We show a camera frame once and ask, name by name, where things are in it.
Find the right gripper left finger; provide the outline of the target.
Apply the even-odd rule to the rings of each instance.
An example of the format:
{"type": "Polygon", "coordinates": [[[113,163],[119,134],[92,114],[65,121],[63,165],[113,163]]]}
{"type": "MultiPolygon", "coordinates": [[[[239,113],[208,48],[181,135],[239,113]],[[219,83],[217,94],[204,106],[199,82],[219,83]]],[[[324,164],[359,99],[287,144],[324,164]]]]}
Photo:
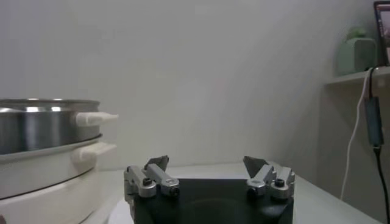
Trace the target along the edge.
{"type": "Polygon", "coordinates": [[[130,165],[124,171],[124,199],[153,198],[157,194],[177,200],[180,181],[166,173],[169,156],[151,158],[144,166],[130,165]]]}

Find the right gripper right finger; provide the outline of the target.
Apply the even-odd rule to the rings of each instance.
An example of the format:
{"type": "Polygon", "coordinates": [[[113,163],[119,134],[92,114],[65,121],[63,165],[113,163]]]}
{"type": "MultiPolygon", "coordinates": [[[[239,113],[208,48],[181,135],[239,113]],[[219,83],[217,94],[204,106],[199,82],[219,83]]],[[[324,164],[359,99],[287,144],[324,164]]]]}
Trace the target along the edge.
{"type": "Polygon", "coordinates": [[[295,173],[290,167],[281,167],[277,172],[265,160],[245,156],[243,163],[250,178],[246,181],[249,198],[258,198],[270,193],[275,200],[287,200],[294,196],[295,173]]]}

